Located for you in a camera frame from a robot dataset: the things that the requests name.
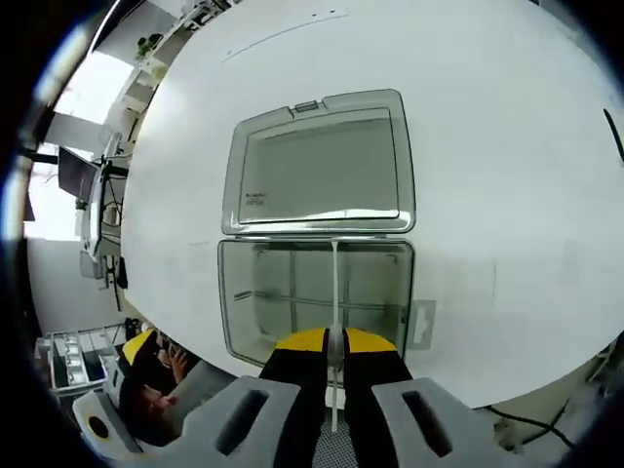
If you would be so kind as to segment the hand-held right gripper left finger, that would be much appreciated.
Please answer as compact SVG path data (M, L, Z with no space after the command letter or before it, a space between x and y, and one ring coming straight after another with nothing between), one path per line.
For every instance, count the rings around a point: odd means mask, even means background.
M258 377L233 381L184 422L182 467L309 467L325 417L327 331L275 345Z

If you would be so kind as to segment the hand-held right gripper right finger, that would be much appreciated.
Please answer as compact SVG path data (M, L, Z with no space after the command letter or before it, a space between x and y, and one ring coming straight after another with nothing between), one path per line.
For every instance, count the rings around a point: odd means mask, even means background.
M345 418L362 467L494 467L488 423L430 378L411 377L395 345L349 328Z

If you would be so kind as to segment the person's left hand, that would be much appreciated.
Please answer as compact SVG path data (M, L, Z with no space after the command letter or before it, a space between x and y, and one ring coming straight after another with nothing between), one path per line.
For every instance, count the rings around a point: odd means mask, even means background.
M147 385L142 386L140 394L145 401L147 409L150 411L163 412L177 403L176 395L164 395L162 392Z

